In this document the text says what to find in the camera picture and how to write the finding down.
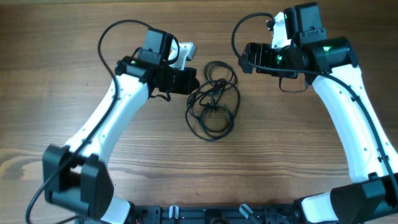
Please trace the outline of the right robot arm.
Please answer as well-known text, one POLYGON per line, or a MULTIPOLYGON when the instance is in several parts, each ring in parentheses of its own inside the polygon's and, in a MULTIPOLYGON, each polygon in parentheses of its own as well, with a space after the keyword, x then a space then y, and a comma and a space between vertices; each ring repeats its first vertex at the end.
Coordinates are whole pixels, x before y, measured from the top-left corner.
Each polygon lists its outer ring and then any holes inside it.
POLYGON ((397 152, 364 88, 357 55, 346 37, 328 38, 318 4, 267 15, 271 44, 247 44, 237 55, 244 73, 304 76, 326 106, 340 137, 351 183, 297 199, 287 212, 265 212, 285 223, 364 223, 397 213, 397 152))

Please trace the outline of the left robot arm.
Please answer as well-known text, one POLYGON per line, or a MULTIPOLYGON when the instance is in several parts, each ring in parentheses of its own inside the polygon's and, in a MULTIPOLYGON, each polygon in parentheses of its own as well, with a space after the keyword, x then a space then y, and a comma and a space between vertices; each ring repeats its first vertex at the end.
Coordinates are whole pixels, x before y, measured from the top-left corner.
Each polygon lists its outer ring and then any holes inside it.
POLYGON ((42 158, 48 203, 76 213, 83 222, 141 223, 134 204, 117 197, 107 166, 134 114, 153 98, 189 95, 199 86, 196 70, 186 67, 196 46, 150 28, 143 47, 118 61, 113 80, 85 125, 64 146, 50 145, 42 158))

